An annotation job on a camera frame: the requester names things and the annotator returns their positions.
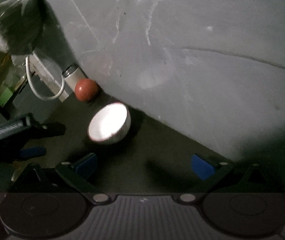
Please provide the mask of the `green object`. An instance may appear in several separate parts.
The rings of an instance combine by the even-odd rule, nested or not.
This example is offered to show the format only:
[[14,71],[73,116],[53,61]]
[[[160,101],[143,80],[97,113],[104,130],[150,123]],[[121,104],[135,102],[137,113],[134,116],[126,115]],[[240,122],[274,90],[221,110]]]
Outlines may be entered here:
[[13,96],[13,92],[10,88],[6,87],[6,89],[2,92],[0,95],[0,106],[4,107],[6,103],[10,100],[10,98]]

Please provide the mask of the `white cylindrical can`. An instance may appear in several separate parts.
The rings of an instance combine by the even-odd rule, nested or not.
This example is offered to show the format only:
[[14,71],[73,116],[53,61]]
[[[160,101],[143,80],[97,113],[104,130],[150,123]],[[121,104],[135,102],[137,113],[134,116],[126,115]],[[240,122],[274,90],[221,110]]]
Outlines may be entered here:
[[85,79],[86,76],[82,69],[77,64],[71,64],[69,67],[67,67],[63,72],[62,76],[64,78],[64,81],[67,83],[67,85],[70,87],[70,89],[74,92],[75,87],[77,83]]

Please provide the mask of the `white small bowl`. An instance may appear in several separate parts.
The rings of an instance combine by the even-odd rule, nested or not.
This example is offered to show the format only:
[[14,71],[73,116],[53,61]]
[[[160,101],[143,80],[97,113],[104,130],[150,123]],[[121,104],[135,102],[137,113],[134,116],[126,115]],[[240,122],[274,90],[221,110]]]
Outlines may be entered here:
[[131,115],[127,106],[115,102],[100,109],[88,126],[88,137],[98,144],[114,144],[129,132]]

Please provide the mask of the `clear plastic bag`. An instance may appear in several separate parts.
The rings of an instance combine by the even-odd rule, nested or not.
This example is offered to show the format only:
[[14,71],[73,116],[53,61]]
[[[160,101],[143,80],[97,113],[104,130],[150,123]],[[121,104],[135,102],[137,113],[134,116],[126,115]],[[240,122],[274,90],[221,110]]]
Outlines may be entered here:
[[0,51],[28,55],[43,28],[42,0],[0,0]]

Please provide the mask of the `red tomato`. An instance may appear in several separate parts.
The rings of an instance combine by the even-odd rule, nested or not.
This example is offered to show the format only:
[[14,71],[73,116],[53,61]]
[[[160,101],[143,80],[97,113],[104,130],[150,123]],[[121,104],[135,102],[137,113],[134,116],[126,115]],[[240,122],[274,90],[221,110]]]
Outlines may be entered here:
[[81,79],[75,86],[75,96],[79,101],[91,101],[99,90],[98,84],[91,79]]

